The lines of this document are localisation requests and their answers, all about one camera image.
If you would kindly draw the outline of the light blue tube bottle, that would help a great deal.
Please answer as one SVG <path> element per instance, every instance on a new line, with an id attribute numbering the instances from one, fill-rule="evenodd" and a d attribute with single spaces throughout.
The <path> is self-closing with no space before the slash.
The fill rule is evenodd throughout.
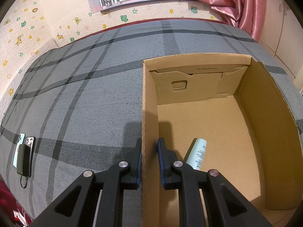
<path id="1" fill-rule="evenodd" d="M 197 138 L 190 150 L 186 163 L 190 165 L 194 170 L 199 170 L 202 167 L 202 163 L 206 151 L 206 140 Z"/>

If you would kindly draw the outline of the brown cardboard box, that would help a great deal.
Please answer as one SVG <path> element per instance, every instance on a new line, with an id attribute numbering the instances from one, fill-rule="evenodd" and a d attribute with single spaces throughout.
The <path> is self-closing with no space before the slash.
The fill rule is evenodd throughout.
<path id="1" fill-rule="evenodd" d="M 206 140 L 202 170 L 216 169 L 273 226 L 302 200 L 299 120 L 262 62 L 197 53 L 143 61 L 142 225 L 178 226 L 177 192 L 160 186 L 157 140 L 184 159 Z"/>

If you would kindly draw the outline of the black power bank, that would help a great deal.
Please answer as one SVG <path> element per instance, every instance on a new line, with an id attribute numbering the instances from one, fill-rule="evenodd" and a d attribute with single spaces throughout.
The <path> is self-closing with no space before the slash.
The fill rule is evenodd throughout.
<path id="1" fill-rule="evenodd" d="M 17 154 L 16 172 L 20 175 L 20 186 L 23 189 L 27 187 L 28 178 L 31 175 L 30 158 L 30 147 L 26 144 L 20 145 Z"/>

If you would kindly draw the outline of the phone with dark case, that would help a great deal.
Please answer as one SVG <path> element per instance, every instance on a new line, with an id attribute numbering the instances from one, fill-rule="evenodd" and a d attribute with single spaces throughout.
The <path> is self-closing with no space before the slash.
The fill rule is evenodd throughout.
<path id="1" fill-rule="evenodd" d="M 33 153 L 34 153 L 34 147 L 35 147 L 35 137 L 27 137 L 26 145 L 29 147 L 28 177 L 31 177 Z"/>

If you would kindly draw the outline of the light green smartphone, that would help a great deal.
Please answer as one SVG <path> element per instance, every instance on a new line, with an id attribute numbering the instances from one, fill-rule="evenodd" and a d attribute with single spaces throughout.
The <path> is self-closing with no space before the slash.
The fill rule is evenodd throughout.
<path id="1" fill-rule="evenodd" d="M 13 157 L 13 166 L 15 168 L 17 167 L 17 156 L 18 156 L 18 152 L 19 152 L 19 146 L 24 143 L 24 139 L 25 139 L 25 134 L 24 133 L 19 134 L 17 143 L 16 143 L 14 157 Z"/>

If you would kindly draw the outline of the grey plaid bed cover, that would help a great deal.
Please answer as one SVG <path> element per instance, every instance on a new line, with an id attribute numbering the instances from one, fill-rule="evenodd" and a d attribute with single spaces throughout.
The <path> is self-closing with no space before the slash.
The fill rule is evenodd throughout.
<path id="1" fill-rule="evenodd" d="M 1 122 L 1 175 L 36 219 L 79 175 L 121 161 L 142 139 L 143 61 L 197 53 L 243 54 L 262 62 L 292 108 L 302 96 L 247 33 L 216 22 L 162 19 L 120 26 L 50 50 L 25 72 Z M 19 134 L 35 137 L 27 187 L 13 166 Z M 127 192 L 124 226 L 142 225 L 142 185 Z"/>

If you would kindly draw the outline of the beige wardrobe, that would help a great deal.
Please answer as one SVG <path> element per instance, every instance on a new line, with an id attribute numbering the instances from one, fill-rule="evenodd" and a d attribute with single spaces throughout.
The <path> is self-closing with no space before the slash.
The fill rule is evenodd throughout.
<path id="1" fill-rule="evenodd" d="M 285 0 L 266 0 L 259 43 L 302 92 L 302 26 Z"/>

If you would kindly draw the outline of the pink satin curtain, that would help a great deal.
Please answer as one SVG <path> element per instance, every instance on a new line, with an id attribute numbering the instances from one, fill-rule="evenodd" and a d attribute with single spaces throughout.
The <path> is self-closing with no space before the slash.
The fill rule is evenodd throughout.
<path id="1" fill-rule="evenodd" d="M 196 0 L 210 5 L 222 20 L 248 33 L 255 41 L 261 36 L 266 0 Z"/>

